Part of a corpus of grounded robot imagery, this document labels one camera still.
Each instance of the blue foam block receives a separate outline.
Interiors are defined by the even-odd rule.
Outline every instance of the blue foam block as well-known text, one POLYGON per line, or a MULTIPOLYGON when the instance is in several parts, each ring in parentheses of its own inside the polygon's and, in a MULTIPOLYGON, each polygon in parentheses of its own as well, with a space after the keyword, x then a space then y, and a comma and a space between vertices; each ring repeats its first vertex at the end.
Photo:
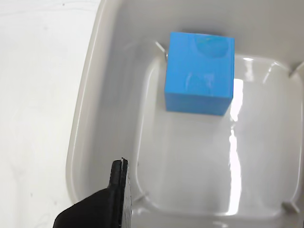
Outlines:
POLYGON ((172 32, 165 101, 168 111, 224 115, 233 98, 234 39, 172 32))

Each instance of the plastic container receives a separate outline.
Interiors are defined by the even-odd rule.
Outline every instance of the plastic container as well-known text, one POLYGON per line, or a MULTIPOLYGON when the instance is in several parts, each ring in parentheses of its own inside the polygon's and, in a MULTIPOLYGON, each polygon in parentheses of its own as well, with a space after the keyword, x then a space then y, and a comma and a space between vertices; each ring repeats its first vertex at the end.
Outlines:
POLYGON ((303 81, 289 77, 304 59, 302 9, 297 0, 102 0, 68 151, 73 202, 105 188, 125 157, 134 228, 302 227, 303 81), (165 111, 155 42, 167 47, 171 31, 235 38, 223 117, 165 111))

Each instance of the white surface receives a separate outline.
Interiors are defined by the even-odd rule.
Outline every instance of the white surface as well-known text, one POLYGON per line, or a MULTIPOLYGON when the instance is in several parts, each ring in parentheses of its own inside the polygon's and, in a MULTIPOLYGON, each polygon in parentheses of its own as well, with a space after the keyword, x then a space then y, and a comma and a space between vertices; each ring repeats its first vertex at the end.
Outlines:
POLYGON ((139 199, 133 227, 301 226, 303 217, 281 210, 303 195, 303 83, 288 78, 304 58, 298 7, 304 2, 102 1, 69 145, 73 201, 106 187, 111 161, 123 156, 139 199), (269 58, 238 57, 225 117, 164 111, 155 41, 167 47, 175 30, 232 36, 238 53, 269 58))
POLYGON ((168 213, 269 218, 281 213, 284 200, 299 196, 298 76, 290 79, 271 60, 236 56, 234 98, 218 117, 167 112, 165 75, 159 59, 146 71, 136 141, 133 184, 153 206, 168 213))
POLYGON ((0 224, 51 228, 98 0, 0 0, 0 224))

